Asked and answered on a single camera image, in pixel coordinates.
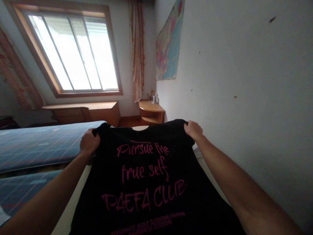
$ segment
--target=windowsill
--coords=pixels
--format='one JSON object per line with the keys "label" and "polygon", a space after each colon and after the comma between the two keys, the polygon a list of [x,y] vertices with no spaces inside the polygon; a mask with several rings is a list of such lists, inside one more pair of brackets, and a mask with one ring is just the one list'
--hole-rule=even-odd
{"label": "windowsill", "polygon": [[86,92],[86,93],[58,93],[56,98],[74,98],[74,97],[94,97],[94,96],[118,96],[123,95],[123,91],[104,91],[104,92]]}

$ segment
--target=hand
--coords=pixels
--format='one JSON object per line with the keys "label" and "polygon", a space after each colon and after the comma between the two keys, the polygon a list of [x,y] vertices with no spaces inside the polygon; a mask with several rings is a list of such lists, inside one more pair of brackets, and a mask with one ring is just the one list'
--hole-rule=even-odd
{"label": "hand", "polygon": [[203,130],[201,126],[199,126],[198,123],[193,121],[188,121],[188,125],[184,124],[184,129],[187,135],[189,135],[191,138],[193,138],[194,141],[201,138],[203,135]]}
{"label": "hand", "polygon": [[86,154],[91,156],[91,154],[98,148],[100,144],[100,136],[97,133],[96,137],[92,134],[93,129],[89,129],[85,132],[84,136],[82,137],[80,148],[81,154]]}

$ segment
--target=t-shirt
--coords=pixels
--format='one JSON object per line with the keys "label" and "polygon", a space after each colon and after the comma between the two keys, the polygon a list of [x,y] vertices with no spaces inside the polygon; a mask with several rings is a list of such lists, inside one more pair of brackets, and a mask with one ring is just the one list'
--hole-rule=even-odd
{"label": "t-shirt", "polygon": [[71,234],[244,234],[199,165],[184,123],[98,127]]}

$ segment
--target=forearm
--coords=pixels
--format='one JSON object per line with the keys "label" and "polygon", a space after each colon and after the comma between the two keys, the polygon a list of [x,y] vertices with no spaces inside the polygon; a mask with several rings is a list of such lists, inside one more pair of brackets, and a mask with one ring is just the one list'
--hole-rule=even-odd
{"label": "forearm", "polygon": [[89,160],[79,154],[0,229],[1,234],[51,234]]}
{"label": "forearm", "polygon": [[205,136],[195,140],[248,234],[300,234],[301,231],[260,186]]}

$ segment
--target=pink curtain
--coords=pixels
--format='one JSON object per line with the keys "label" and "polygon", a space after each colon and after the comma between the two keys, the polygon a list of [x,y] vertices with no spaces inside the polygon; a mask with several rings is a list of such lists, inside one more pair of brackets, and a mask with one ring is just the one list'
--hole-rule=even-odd
{"label": "pink curtain", "polygon": [[144,20],[143,8],[140,0],[129,0],[129,22],[131,39],[131,65],[133,81],[133,100],[139,102],[144,86]]}
{"label": "pink curtain", "polygon": [[39,109],[43,106],[43,101],[37,88],[30,80],[1,25],[0,77],[12,88],[22,108]]}

